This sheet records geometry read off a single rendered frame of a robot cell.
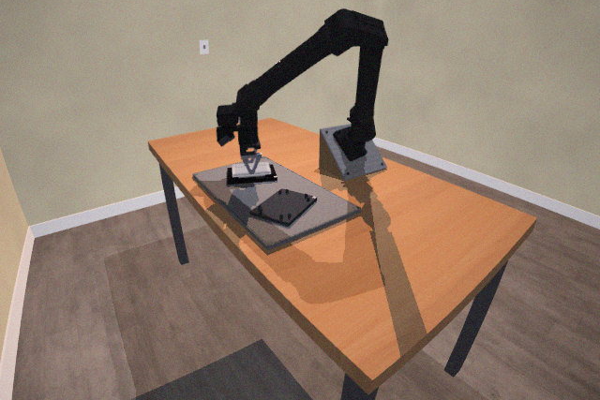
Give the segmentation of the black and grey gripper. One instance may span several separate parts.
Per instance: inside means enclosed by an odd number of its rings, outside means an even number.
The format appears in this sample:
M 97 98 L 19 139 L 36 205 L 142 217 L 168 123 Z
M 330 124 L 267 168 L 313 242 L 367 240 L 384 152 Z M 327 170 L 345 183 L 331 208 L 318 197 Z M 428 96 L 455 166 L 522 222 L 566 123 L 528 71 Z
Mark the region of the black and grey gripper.
M 257 169 L 257 166 L 260 162 L 260 159 L 262 157 L 262 153 L 257 153 L 257 150 L 261 149 L 261 143 L 260 143 L 260 140 L 258 137 L 258 126 L 254 126 L 252 129 L 249 126 L 247 128 L 249 128 L 250 144 L 239 145 L 240 157 L 243 160 L 249 174 L 254 174 L 255 170 Z M 247 152 L 248 149 L 251 149 L 254 147 L 255 147 L 254 151 Z M 249 160 L 249 158 L 251 158 L 251 160 Z M 251 170 L 248 163 L 253 163 L 254 158 L 256 158 L 256 161 L 255 161 L 253 169 Z

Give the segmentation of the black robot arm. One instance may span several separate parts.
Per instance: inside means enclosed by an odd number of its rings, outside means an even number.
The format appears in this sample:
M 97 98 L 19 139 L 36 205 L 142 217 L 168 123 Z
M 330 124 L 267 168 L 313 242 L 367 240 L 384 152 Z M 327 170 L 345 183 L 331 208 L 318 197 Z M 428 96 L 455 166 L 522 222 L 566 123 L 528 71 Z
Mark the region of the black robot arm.
M 333 137 L 349 161 L 367 154 L 364 143 L 376 136 L 374 104 L 388 36 L 382 20 L 346 8 L 324 23 L 312 37 L 258 79 L 239 89 L 236 103 L 217 107 L 217 142 L 221 147 L 235 138 L 234 131 L 238 131 L 239 145 L 250 144 L 248 126 L 252 129 L 258 124 L 257 110 L 272 94 L 326 56 L 339 56 L 351 47 L 360 46 L 356 107 L 350 109 L 350 118 L 347 118 L 352 126 L 335 131 Z M 237 124 L 239 117 L 240 125 Z

